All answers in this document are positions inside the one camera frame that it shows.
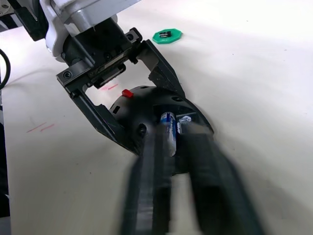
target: white table surface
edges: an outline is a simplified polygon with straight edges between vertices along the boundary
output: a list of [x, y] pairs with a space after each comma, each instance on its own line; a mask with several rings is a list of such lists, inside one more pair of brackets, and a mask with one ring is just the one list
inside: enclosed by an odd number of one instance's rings
[[[145, 39], [165, 28], [184, 33], [157, 48], [212, 121], [275, 235], [313, 231], [312, 12], [310, 0], [143, 0], [118, 15], [125, 31], [136, 27]], [[12, 63], [2, 91], [12, 233], [115, 234], [132, 155], [70, 100], [55, 77], [66, 65], [43, 40], [18, 28], [0, 34], [0, 48]], [[109, 107], [124, 88], [151, 84], [147, 76], [128, 63], [88, 94]], [[190, 235], [188, 183], [176, 178], [173, 226]]]

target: red marking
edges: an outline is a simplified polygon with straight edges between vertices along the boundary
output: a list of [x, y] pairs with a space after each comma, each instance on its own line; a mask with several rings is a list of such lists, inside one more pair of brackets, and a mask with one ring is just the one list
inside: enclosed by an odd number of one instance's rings
[[28, 132], [31, 132], [31, 131], [33, 131], [33, 130], [36, 130], [38, 127], [41, 127], [42, 125], [45, 125], [45, 124], [46, 124], [46, 122], [43, 123], [43, 124], [41, 124], [41, 125], [39, 125], [39, 126], [37, 126], [37, 127], [35, 127], [34, 129], [31, 129], [31, 130], [27, 131], [27, 133], [28, 133]]
[[50, 126], [47, 126], [47, 127], [45, 127], [44, 129], [41, 129], [40, 132], [42, 132], [42, 131], [44, 131], [44, 130], [46, 130], [46, 129], [52, 127], [52, 126], [54, 126], [54, 124], [52, 124], [52, 125], [50, 125]]
[[130, 90], [125, 89], [122, 91], [122, 96], [132, 98], [134, 96], [134, 93], [132, 93]]
[[112, 86], [112, 87], [109, 87], [108, 88], [108, 90], [111, 90], [111, 89], [113, 89], [114, 87], [116, 87], [118, 84], [115, 84], [114, 86]]

